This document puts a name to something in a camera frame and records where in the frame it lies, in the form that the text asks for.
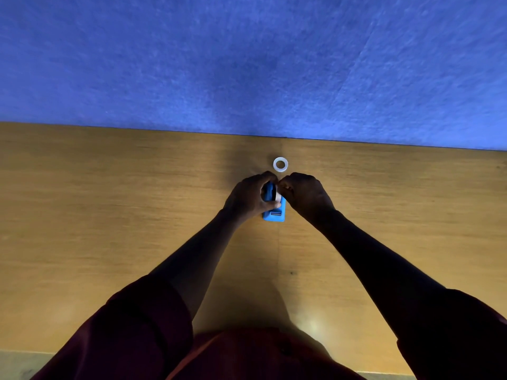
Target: blue tape dispenser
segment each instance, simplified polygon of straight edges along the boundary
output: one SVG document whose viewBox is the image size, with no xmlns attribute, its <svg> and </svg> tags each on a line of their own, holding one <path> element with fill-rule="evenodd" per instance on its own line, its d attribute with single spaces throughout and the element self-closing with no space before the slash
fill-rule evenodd
<svg viewBox="0 0 507 380">
<path fill-rule="evenodd" d="M 276 186 L 272 182 L 266 184 L 266 194 L 264 195 L 264 201 L 273 201 L 276 199 Z M 262 218 L 266 221 L 285 221 L 285 198 L 281 198 L 280 208 L 275 208 L 270 211 L 265 211 L 262 214 Z"/>
</svg>

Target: blue wall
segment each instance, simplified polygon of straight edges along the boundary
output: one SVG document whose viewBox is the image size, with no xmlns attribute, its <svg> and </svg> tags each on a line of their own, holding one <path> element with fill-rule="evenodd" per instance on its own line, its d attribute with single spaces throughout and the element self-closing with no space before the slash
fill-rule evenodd
<svg viewBox="0 0 507 380">
<path fill-rule="evenodd" d="M 507 150 L 507 0 L 0 0 L 0 121 Z"/>
</svg>

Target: white ring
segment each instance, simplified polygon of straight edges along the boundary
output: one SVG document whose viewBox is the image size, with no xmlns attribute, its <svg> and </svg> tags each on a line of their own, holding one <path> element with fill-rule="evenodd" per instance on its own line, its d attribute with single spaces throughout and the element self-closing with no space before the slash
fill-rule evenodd
<svg viewBox="0 0 507 380">
<path fill-rule="evenodd" d="M 276 163 L 279 162 L 279 161 L 281 161 L 282 163 L 284 163 L 284 166 L 282 168 L 279 168 L 279 167 L 276 166 Z M 285 172 L 287 170 L 287 168 L 288 168 L 288 161 L 287 161 L 287 159 L 284 158 L 284 157 L 277 157 L 275 159 L 275 161 L 273 161 L 273 168 L 275 168 L 276 172 Z"/>
</svg>

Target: shirt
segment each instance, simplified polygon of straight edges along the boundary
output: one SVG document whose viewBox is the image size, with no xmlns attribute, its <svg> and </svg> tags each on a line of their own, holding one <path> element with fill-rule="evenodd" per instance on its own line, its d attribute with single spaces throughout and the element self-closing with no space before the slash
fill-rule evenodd
<svg viewBox="0 0 507 380">
<path fill-rule="evenodd" d="M 419 380 L 507 378 L 507 321 L 476 298 L 444 290 L 428 300 L 398 347 Z M 34 377 L 47 379 L 362 379 L 275 328 L 193 337 L 179 294 L 147 275 L 80 326 Z"/>
</svg>

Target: tape roll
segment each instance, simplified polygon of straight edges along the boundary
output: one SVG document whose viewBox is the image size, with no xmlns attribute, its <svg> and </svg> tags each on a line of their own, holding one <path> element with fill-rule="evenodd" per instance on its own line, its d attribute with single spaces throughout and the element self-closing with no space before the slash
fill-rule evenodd
<svg viewBox="0 0 507 380">
<path fill-rule="evenodd" d="M 283 167 L 282 168 L 279 168 L 279 167 L 276 166 L 276 163 L 279 162 L 279 161 L 283 162 Z M 287 168 L 288 168 L 288 161 L 287 161 L 287 159 L 284 158 L 284 157 L 277 157 L 275 159 L 275 161 L 273 161 L 273 168 L 275 169 L 276 172 L 285 172 L 287 170 Z"/>
</svg>

